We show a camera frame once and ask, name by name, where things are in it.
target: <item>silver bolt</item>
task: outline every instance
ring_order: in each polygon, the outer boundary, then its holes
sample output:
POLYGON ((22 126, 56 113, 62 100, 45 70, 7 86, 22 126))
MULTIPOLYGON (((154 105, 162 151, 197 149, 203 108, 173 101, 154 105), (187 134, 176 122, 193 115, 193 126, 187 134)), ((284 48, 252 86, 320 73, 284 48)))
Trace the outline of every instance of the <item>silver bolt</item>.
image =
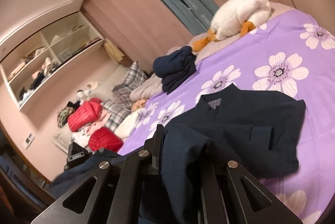
POLYGON ((235 161, 229 161, 229 162, 228 162, 228 166, 229 166, 230 168, 236 168, 236 167, 238 166, 238 164, 237 164, 237 162, 235 162, 235 161))
POLYGON ((138 152, 138 155, 139 155, 140 157, 146 157, 146 156, 149 155, 149 152, 148 152, 146 149, 142 149, 142 150, 140 150, 140 151, 138 152))
POLYGON ((101 168, 101 169, 106 169, 108 167, 109 167, 109 162, 107 162, 107 161, 102 161, 99 164, 99 168, 101 168))

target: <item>red down jacket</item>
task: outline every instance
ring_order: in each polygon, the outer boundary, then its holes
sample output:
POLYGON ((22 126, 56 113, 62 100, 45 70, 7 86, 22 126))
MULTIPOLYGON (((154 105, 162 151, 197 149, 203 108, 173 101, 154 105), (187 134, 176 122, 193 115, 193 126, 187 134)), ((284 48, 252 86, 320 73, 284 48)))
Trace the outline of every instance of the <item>red down jacket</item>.
POLYGON ((69 116, 67 123, 72 132, 78 131, 87 123, 98 120, 103 108, 98 102, 98 100, 85 101, 77 111, 69 116))

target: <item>light switch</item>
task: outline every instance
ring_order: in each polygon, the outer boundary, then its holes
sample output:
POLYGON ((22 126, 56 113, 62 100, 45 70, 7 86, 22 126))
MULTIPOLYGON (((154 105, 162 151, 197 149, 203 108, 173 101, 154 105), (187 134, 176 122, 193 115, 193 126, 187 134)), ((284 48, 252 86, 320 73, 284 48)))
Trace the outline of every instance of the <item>light switch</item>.
POLYGON ((23 142, 23 147, 25 149, 27 149, 34 139, 35 139, 35 136, 32 135, 32 133, 29 133, 29 135, 27 136, 27 138, 23 142))

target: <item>stuffed goose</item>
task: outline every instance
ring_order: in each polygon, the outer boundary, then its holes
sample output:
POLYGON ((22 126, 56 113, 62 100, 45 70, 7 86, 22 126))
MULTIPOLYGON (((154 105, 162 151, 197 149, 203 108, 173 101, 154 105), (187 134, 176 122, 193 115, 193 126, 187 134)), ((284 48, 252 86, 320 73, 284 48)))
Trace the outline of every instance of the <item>stuffed goose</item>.
POLYGON ((268 0, 228 0, 214 14, 206 38, 195 41, 192 49, 199 52, 209 42, 221 41, 240 33, 240 37, 266 23, 271 15, 268 0))

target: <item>black metal stand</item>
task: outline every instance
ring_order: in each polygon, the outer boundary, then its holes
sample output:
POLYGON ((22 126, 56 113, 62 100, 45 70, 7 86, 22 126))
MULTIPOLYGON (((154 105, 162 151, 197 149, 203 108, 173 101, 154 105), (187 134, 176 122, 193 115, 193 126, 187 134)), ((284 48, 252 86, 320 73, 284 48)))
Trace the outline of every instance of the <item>black metal stand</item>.
MULTIPOLYGON (((102 161, 32 224, 136 224, 142 183, 160 176, 164 128, 124 162, 102 161)), ((301 224, 301 220, 235 161, 199 159, 198 224, 301 224)))

